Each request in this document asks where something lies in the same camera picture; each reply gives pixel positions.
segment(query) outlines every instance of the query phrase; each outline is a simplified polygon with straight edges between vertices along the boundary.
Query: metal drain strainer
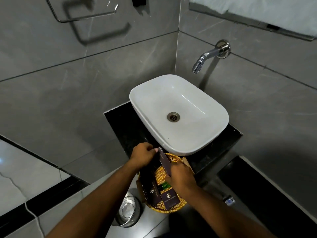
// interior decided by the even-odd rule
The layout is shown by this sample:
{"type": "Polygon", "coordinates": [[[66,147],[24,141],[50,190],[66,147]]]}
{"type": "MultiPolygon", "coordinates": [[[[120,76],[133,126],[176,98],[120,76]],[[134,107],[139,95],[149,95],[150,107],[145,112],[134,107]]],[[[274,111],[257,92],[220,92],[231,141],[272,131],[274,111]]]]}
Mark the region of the metal drain strainer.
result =
{"type": "Polygon", "coordinates": [[[170,122],[177,122],[180,119],[180,115],[176,112],[171,112],[167,115],[167,120],[170,122]]]}

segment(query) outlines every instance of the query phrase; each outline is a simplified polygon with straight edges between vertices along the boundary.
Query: white ceramic sink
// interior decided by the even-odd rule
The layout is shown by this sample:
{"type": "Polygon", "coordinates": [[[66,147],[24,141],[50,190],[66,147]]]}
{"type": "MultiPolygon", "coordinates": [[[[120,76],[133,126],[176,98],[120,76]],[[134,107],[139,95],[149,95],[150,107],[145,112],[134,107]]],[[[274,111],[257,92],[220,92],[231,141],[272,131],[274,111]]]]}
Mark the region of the white ceramic sink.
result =
{"type": "Polygon", "coordinates": [[[130,101],[146,128],[168,152],[191,155],[228,125],[229,115],[212,97],[176,75],[163,75],[132,89],[130,101]],[[168,114],[176,112],[177,122],[168,114]]]}

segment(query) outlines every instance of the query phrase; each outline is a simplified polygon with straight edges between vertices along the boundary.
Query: person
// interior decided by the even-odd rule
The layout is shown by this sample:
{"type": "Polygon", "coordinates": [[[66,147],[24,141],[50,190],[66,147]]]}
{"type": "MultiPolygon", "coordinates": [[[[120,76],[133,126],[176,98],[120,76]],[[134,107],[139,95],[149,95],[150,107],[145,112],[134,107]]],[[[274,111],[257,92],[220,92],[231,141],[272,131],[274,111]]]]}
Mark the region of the person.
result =
{"type": "MultiPolygon", "coordinates": [[[[129,161],[81,200],[51,230],[47,238],[105,237],[137,172],[151,161],[157,148],[149,143],[134,147],[129,161]]],[[[220,238],[275,237],[266,228],[197,186],[191,169],[172,163],[165,180],[207,221],[220,238]]]]}

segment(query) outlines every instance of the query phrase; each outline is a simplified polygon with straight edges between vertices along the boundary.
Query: person's right arm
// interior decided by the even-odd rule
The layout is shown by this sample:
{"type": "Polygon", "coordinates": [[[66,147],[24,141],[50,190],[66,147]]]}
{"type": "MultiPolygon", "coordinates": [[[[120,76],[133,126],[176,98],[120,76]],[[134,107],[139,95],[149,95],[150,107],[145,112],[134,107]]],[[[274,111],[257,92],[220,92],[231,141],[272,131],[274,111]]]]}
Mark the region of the person's right arm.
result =
{"type": "Polygon", "coordinates": [[[220,238],[275,237],[266,228],[244,216],[197,186],[189,167],[172,163],[172,176],[165,180],[207,221],[220,238]]]}

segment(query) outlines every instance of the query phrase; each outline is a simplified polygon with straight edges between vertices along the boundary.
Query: person's left hand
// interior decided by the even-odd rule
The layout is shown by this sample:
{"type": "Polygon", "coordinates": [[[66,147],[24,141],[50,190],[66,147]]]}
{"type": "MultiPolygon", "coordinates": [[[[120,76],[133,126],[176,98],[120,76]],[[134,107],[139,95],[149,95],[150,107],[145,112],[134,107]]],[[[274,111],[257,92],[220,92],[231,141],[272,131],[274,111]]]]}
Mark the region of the person's left hand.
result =
{"type": "Polygon", "coordinates": [[[137,170],[147,165],[157,153],[158,148],[153,148],[152,144],[140,143],[133,148],[130,161],[135,165],[137,170]]]}

